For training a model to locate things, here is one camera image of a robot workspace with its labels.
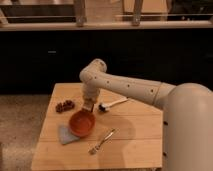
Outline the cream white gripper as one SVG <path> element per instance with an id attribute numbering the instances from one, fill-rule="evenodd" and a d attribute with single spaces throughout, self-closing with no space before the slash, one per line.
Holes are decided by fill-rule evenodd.
<path id="1" fill-rule="evenodd" d="M 84 110 L 89 112 L 93 111 L 94 104 L 97 102 L 99 96 L 99 89 L 93 86 L 84 84 L 82 88 L 83 93 L 83 106 Z"/>

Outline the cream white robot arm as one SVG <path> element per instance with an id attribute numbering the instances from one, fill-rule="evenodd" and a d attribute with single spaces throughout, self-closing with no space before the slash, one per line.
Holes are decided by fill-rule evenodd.
<path id="1" fill-rule="evenodd" d="M 79 74 L 83 108 L 91 110 L 102 89 L 162 111 L 162 171 L 213 171 L 213 91 L 198 83 L 172 85 L 111 75 L 101 59 Z"/>

